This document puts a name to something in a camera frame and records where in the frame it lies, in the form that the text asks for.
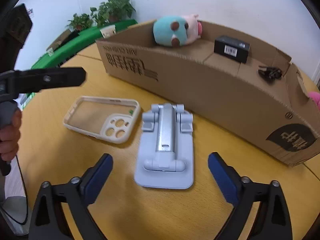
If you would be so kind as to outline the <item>person's left hand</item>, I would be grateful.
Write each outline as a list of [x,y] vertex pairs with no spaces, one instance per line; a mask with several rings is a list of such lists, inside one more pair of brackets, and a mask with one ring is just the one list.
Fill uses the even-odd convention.
[[18,109],[12,116],[11,124],[1,129],[0,153],[3,161],[11,161],[18,152],[21,124],[22,112]]

